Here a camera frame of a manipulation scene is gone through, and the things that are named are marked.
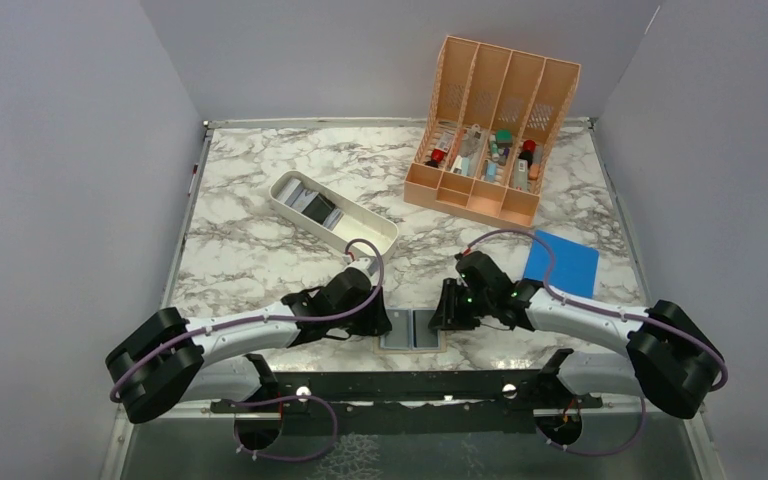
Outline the white oblong plastic tray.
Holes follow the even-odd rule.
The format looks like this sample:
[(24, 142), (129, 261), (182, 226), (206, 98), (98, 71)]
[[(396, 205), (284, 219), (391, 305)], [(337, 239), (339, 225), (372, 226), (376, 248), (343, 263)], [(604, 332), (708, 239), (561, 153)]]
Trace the white oblong plastic tray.
[(361, 238), (371, 242), (385, 260), (395, 251), (399, 230), (394, 222), (300, 171), (279, 177), (269, 197), (281, 216), (330, 247), (343, 250), (350, 240)]

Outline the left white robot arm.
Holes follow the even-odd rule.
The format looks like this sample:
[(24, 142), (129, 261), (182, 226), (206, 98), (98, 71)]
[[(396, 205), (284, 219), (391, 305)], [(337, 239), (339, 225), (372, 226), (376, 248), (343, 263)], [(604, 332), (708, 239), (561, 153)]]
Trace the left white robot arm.
[(134, 424), (196, 400), (239, 400), (262, 410), (273, 401), (275, 386), (258, 352), (323, 340), (334, 329), (348, 337), (378, 337), (392, 329), (382, 288), (359, 267), (256, 311), (186, 318), (175, 307), (163, 308), (107, 355), (110, 398)]

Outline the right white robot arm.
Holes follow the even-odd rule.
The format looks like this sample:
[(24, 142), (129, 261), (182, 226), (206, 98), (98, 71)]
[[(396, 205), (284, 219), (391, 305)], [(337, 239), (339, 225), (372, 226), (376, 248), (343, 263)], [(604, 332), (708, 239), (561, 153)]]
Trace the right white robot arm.
[(458, 275), (444, 280), (429, 329), (474, 330), (493, 317), (510, 330), (559, 333), (603, 348), (601, 354), (565, 354), (538, 378), (538, 396), (549, 406), (575, 395), (613, 393), (643, 397), (673, 417), (690, 419), (725, 376), (723, 356), (673, 302), (609, 305), (537, 280), (514, 282), (480, 251), (456, 260)]

